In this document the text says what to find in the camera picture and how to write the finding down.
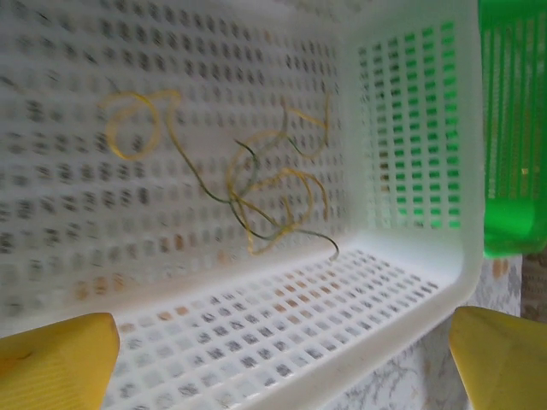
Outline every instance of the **green plastic basket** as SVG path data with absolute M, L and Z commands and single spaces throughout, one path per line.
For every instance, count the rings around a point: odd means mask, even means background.
M 485 255 L 547 245 L 547 0 L 480 3 Z

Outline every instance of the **plastic basket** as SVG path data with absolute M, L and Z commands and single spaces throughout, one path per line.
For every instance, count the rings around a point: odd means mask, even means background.
M 484 178 L 476 2 L 2 2 L 2 336 L 81 313 L 116 319 L 104 408 L 317 408 L 407 347 L 473 291 Z M 234 139 L 279 129 L 281 100 L 331 140 L 263 160 L 326 188 L 307 227 L 250 257 L 229 209 L 164 138 L 110 152 L 113 91 L 180 90 L 177 131 L 224 194 Z M 135 152 L 145 110 L 119 136 Z M 321 130 L 291 118 L 301 149 Z M 292 181 L 253 201 L 305 211 Z M 261 223 L 253 215 L 256 229 Z
M 481 3 L 490 257 L 547 246 L 546 18 L 545 1 Z

